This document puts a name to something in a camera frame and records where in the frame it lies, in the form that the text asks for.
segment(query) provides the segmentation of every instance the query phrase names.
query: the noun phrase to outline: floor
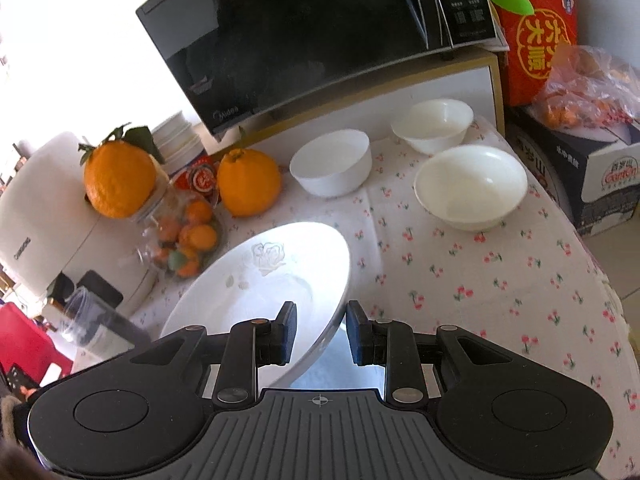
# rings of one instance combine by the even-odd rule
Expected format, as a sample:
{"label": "floor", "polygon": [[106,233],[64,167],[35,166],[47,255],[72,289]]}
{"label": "floor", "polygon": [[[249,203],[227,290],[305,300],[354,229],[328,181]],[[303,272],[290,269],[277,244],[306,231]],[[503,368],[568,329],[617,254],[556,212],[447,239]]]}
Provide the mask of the floor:
{"label": "floor", "polygon": [[624,224],[585,240],[609,276],[636,339],[640,336],[640,212]]}

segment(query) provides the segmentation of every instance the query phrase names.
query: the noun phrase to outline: table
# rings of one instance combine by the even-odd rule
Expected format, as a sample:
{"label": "table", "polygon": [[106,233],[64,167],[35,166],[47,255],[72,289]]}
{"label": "table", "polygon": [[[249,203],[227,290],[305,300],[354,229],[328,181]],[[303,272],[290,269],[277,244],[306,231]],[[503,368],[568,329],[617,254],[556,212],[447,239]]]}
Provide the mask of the table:
{"label": "table", "polygon": [[[464,142],[511,152],[482,118]],[[372,154],[369,178],[350,195],[316,198],[286,174],[281,198],[264,215],[234,219],[222,209],[226,249],[289,222],[333,226],[351,250],[348,298],[359,300],[370,318],[402,320],[425,333],[456,324],[588,384],[614,415],[600,473],[623,478],[635,471],[640,374],[620,300],[534,177],[529,174],[526,198],[500,226],[467,233],[418,204],[412,183],[426,155],[399,139],[372,143]],[[158,336],[189,285],[159,283],[133,320]]]}

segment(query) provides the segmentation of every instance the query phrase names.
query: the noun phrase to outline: cardboard box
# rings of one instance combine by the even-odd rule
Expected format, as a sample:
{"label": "cardboard box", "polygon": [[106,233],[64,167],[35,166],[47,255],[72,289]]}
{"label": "cardboard box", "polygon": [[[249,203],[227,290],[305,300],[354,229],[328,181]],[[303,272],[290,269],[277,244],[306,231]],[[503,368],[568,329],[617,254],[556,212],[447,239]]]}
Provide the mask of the cardboard box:
{"label": "cardboard box", "polygon": [[581,236],[629,220],[640,199],[640,124],[547,128],[530,107],[508,108],[506,139]]}
{"label": "cardboard box", "polygon": [[529,0],[533,16],[520,16],[496,7],[504,37],[509,44],[500,67],[504,102],[528,105],[551,71],[551,59],[560,41],[576,43],[574,0]]}

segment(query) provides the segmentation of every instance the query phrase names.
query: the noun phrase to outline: red chair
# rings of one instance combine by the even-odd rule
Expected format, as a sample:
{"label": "red chair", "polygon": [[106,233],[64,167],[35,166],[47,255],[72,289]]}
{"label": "red chair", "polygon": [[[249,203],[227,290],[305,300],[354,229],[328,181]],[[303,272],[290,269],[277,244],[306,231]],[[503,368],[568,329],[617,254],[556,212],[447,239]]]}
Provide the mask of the red chair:
{"label": "red chair", "polygon": [[61,369],[60,377],[71,373],[73,361],[63,356],[51,338],[13,303],[0,306],[0,364],[9,371],[15,364],[38,384],[50,364]]}

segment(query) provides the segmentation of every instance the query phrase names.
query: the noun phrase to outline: orange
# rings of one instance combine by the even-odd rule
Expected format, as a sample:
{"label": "orange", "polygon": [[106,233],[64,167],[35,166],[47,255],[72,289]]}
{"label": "orange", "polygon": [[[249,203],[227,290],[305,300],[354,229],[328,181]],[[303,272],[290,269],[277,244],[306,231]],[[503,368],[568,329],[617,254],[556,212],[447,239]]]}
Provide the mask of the orange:
{"label": "orange", "polygon": [[157,248],[154,250],[153,261],[161,267],[165,267],[169,261],[170,253],[171,251],[167,248]]}
{"label": "orange", "polygon": [[270,156],[256,150],[231,150],[220,162],[218,189],[233,216],[259,215],[276,202],[282,178]]}
{"label": "orange", "polygon": [[146,202],[156,183],[149,154],[124,140],[95,148],[84,165],[84,188],[94,209],[110,218],[126,218]]}
{"label": "orange", "polygon": [[182,226],[175,218],[165,216],[158,222],[158,239],[161,242],[175,242]]}
{"label": "orange", "polygon": [[199,251],[210,251],[218,243],[218,234],[208,224],[187,225],[180,232],[180,243]]}
{"label": "orange", "polygon": [[204,200],[194,200],[184,210],[184,219],[189,224],[207,224],[212,218],[211,206]]}
{"label": "orange", "polygon": [[181,278],[192,278],[197,276],[200,271],[200,263],[198,260],[189,260],[183,267],[176,270],[175,273]]}
{"label": "orange", "polygon": [[169,255],[169,268],[181,278],[195,276],[200,270],[198,253],[190,247],[180,247]]}

